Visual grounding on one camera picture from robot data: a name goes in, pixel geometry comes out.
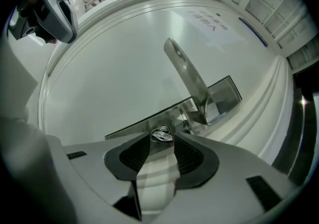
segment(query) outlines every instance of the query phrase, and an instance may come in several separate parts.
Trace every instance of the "metal lever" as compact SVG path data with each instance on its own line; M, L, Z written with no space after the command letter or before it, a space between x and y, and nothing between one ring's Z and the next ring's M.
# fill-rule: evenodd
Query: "metal lever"
M191 118L198 123L207 125L216 122L219 119L216 103L192 62L170 37L165 41L164 51L183 80L198 109L197 112L189 113Z

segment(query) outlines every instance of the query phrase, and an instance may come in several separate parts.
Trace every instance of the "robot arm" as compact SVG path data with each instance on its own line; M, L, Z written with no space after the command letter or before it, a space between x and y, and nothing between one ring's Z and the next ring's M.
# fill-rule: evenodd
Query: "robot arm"
M78 22L69 0L23 0L17 11L18 20L9 27L17 40L35 33L46 43L54 39L71 43L77 36Z

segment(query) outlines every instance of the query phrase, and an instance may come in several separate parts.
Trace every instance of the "black vent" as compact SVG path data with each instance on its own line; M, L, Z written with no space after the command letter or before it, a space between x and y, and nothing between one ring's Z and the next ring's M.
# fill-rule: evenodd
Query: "black vent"
M150 153L150 139L139 140L120 154L120 161L139 172Z
M79 157L83 157L87 155L84 151L77 151L77 152L73 152L73 153L69 153L67 154L68 159L74 159L74 158L79 158Z
M261 176L247 178L246 181L257 196L265 211L277 205L281 199Z
M204 160L204 155L194 146L184 140L175 141L175 156L180 174L187 174L198 168Z

